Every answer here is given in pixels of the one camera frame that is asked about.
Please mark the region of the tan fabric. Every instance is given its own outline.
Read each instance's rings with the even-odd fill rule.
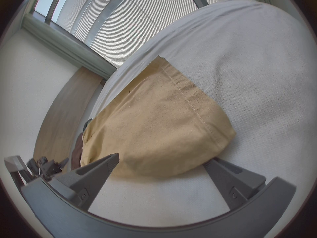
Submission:
[[[113,175],[173,176],[215,157],[235,135],[220,106],[157,57],[89,123],[81,166],[119,153]]]

